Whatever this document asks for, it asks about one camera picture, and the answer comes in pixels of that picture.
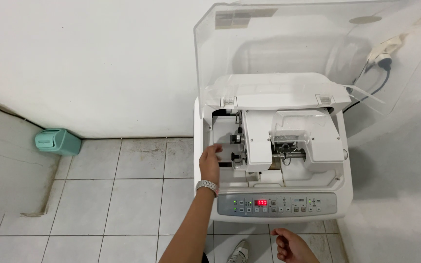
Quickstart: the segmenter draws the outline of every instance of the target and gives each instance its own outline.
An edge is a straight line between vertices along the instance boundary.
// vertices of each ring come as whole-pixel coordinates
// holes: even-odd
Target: control panel
[[[334,214],[334,193],[220,194],[217,213],[245,217],[297,217]]]

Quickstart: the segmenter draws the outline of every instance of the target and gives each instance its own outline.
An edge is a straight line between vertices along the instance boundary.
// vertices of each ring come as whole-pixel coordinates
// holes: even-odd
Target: hand
[[[286,263],[319,263],[307,243],[297,234],[284,228],[276,228],[271,235],[278,235],[277,258]]]
[[[199,158],[199,168],[201,169],[202,180],[211,181],[218,186],[220,177],[220,158],[215,155],[216,152],[222,152],[222,145],[214,144],[205,148],[201,158]]]

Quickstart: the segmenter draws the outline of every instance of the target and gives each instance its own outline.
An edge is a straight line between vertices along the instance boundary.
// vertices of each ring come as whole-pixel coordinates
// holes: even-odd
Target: black cable
[[[379,86],[379,88],[377,88],[375,91],[373,91],[371,93],[371,95],[374,95],[375,93],[377,93],[378,91],[380,91],[384,87],[384,85],[386,84],[387,80],[389,80],[389,74],[390,74],[391,71],[390,70],[387,70],[386,72],[387,72],[386,73],[386,78],[384,79],[383,84],[381,84],[381,86]],[[354,104],[350,105],[348,108],[346,108],[344,111],[342,111],[342,114],[345,113],[346,111],[348,111],[348,109],[352,108],[353,106],[355,106],[355,105],[359,104],[360,102],[364,101],[366,98],[368,98],[368,96],[366,96],[365,98],[363,98],[363,99],[355,102]]]
[[[21,119],[21,120],[24,120],[24,121],[26,121],[26,122],[29,122],[29,123],[31,123],[31,124],[33,124],[33,125],[35,125],[35,126],[37,126],[37,127],[41,128],[41,129],[45,129],[45,128],[43,128],[42,126],[40,126],[40,125],[38,125],[38,124],[36,124],[36,123],[33,123],[33,122],[31,122],[31,121],[27,120],[26,118],[21,117],[21,116],[19,116],[19,115],[15,115],[15,114],[12,114],[12,113],[10,113],[10,112],[3,111],[3,110],[1,110],[1,109],[0,109],[0,112],[2,112],[2,113],[6,113],[6,114],[11,115],[11,116],[14,116],[14,117],[17,117],[17,118],[19,118],[19,119]]]

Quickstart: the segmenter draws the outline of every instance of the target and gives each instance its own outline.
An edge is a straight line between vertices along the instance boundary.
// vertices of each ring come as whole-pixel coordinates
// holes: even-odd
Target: metal shaft
[[[289,158],[306,158],[303,152],[281,152],[272,154],[272,158],[289,159]]]

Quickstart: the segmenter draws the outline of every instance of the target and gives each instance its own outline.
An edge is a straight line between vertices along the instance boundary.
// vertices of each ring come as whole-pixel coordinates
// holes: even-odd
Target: white tiled floor
[[[190,138],[84,141],[78,156],[61,159],[45,215],[0,215],[0,263],[157,262],[193,200],[192,155]],[[321,263],[347,262],[333,220],[211,222],[205,253],[225,263],[247,239],[249,263],[280,262],[275,227],[300,234]]]

